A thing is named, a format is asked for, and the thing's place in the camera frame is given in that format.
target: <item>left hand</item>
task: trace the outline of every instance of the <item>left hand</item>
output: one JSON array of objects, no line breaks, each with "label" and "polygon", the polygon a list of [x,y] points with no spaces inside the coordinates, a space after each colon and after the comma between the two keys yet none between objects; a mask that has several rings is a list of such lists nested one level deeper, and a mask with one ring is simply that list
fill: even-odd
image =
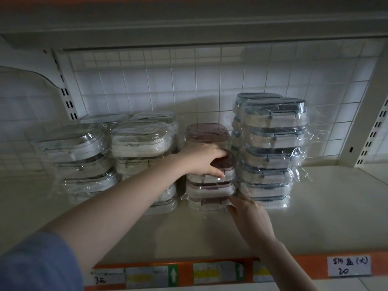
[{"label": "left hand", "polygon": [[194,175],[212,175],[219,178],[225,178],[222,171],[210,163],[216,159],[225,157],[228,153],[218,148],[216,144],[202,144],[194,147],[187,147],[176,154],[182,173],[192,173]]}]

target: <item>hand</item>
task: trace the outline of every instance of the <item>hand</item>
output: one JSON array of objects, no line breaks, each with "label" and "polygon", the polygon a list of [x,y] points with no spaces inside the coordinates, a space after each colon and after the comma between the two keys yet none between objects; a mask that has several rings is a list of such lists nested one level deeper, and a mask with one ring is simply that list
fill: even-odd
[{"label": "hand", "polygon": [[228,205],[228,211],[241,236],[252,249],[259,251],[263,246],[277,241],[263,205],[245,195],[231,196],[229,200],[233,206]]},{"label": "hand", "polygon": [[212,175],[225,178],[222,171],[210,163],[215,158],[225,157],[227,152],[219,149],[216,144],[202,144],[194,147],[187,147],[176,156],[182,167],[183,174],[192,173],[194,175]]}]

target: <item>right arm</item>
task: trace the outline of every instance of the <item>right arm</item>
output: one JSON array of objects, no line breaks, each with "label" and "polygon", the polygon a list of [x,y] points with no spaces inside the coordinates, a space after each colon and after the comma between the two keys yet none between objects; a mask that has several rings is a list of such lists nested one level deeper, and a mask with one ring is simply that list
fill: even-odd
[{"label": "right arm", "polygon": [[241,195],[230,197],[228,210],[242,237],[257,253],[281,291],[318,291],[272,229],[268,213],[261,204]]}]

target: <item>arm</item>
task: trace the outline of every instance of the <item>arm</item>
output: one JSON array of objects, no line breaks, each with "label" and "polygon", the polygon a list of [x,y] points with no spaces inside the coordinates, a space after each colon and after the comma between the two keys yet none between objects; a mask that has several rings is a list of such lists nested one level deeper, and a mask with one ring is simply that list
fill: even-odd
[{"label": "arm", "polygon": [[264,207],[248,197],[231,197],[228,210],[248,245],[258,254],[281,291],[318,291],[285,246],[275,238]]},{"label": "arm", "polygon": [[225,156],[215,144],[171,154],[151,168],[116,184],[45,225],[73,250],[82,271],[90,270],[179,177],[193,173],[225,177],[210,165]]}]

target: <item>person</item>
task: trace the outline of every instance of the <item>person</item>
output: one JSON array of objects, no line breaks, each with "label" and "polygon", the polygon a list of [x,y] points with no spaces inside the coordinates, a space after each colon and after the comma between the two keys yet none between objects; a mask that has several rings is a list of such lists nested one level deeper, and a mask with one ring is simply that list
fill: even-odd
[{"label": "person", "polygon": [[[43,226],[0,257],[2,290],[83,290],[88,272],[179,177],[191,173],[225,177],[210,165],[226,156],[215,144],[171,154],[147,170],[81,203]],[[228,210],[280,290],[316,290],[274,235],[263,206],[231,197]]]}]

